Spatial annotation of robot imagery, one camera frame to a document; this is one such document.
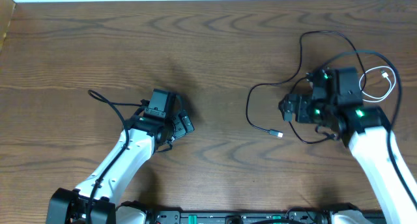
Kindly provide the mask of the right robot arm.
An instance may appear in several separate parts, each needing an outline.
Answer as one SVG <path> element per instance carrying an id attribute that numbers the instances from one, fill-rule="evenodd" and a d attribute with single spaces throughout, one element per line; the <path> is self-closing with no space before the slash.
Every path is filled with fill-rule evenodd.
<path id="1" fill-rule="evenodd" d="M 415 223 L 416 180 L 383 110 L 364 105 L 356 69 L 317 70 L 306 79 L 312 92 L 286 94 L 283 119 L 330 128 L 365 172 L 386 222 Z"/>

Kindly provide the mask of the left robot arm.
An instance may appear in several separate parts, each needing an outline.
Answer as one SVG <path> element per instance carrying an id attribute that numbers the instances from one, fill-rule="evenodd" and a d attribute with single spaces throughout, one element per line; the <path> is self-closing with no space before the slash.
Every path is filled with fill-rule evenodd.
<path id="1" fill-rule="evenodd" d="M 73 190 L 59 188 L 51 197 L 46 223 L 153 223 L 147 208 L 120 199 L 139 168 L 152 155 L 194 131 L 182 97 L 154 89 L 150 100 L 122 118 L 120 137 L 102 163 Z"/>

